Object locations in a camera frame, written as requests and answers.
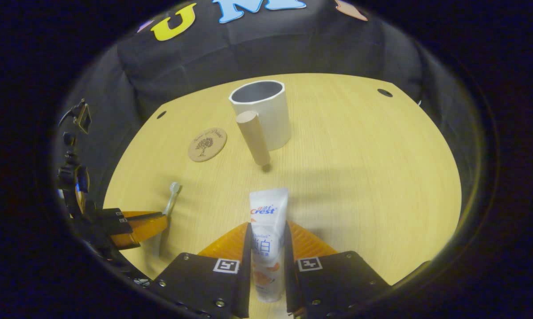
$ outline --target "wooden peg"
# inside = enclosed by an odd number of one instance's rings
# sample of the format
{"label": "wooden peg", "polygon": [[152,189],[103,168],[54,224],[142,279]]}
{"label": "wooden peg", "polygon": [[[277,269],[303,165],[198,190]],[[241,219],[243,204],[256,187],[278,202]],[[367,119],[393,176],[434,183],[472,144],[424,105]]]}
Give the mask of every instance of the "wooden peg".
{"label": "wooden peg", "polygon": [[254,162],[260,166],[270,163],[270,154],[266,147],[261,124],[258,121],[258,113],[256,111],[244,111],[237,115],[236,120],[242,137],[245,138],[246,145],[249,147],[250,154],[254,158]]}

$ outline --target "white toothpaste tube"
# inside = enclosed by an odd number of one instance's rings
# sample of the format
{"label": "white toothpaste tube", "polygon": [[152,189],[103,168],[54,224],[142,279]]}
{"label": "white toothpaste tube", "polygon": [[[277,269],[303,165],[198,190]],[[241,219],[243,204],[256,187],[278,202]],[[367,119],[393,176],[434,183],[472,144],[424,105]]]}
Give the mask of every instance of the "white toothpaste tube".
{"label": "white toothpaste tube", "polygon": [[283,246],[288,188],[251,192],[253,279],[258,299],[274,303],[284,291]]}

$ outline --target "white mug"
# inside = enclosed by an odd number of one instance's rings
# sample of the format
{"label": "white mug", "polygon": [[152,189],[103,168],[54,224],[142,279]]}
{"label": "white mug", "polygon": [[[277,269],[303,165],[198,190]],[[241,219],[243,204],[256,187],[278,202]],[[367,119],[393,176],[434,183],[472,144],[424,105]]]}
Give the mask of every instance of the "white mug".
{"label": "white mug", "polygon": [[244,111],[258,113],[269,151],[283,147],[290,139],[290,121],[284,83],[263,80],[247,83],[229,96],[235,115]]}

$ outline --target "white toothbrush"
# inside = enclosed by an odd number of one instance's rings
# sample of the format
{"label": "white toothbrush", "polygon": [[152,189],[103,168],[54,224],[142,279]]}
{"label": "white toothbrush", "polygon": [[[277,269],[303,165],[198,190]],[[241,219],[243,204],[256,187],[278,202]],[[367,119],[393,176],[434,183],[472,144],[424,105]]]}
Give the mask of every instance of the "white toothbrush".
{"label": "white toothbrush", "polygon": [[172,184],[170,184],[171,196],[170,196],[170,200],[167,202],[166,209],[163,211],[164,215],[167,215],[170,212],[171,202],[173,202],[174,195],[177,194],[178,191],[179,191],[179,183],[178,182],[173,182]]}
{"label": "white toothbrush", "polygon": [[[166,216],[170,212],[171,204],[174,201],[174,195],[179,192],[179,183],[178,182],[173,182],[172,184],[170,184],[170,192],[171,192],[170,200],[167,202],[166,209],[162,212],[162,214],[164,214]],[[153,253],[154,253],[155,257],[159,257],[160,256],[160,246],[162,244],[162,233],[159,233],[156,236],[154,236],[154,241],[155,242],[154,242],[154,252]]]}

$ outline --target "blue letter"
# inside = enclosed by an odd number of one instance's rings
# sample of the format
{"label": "blue letter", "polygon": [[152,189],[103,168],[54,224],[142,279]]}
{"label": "blue letter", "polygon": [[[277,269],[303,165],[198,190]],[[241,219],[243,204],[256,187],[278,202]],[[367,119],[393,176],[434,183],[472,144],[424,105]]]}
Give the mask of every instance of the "blue letter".
{"label": "blue letter", "polygon": [[[219,3],[223,13],[219,23],[227,23],[244,15],[244,12],[237,10],[235,5],[256,13],[260,10],[262,4],[262,0],[213,0],[213,3],[215,2]],[[305,8],[305,3],[298,0],[269,0],[266,8],[269,10],[300,9]]]}

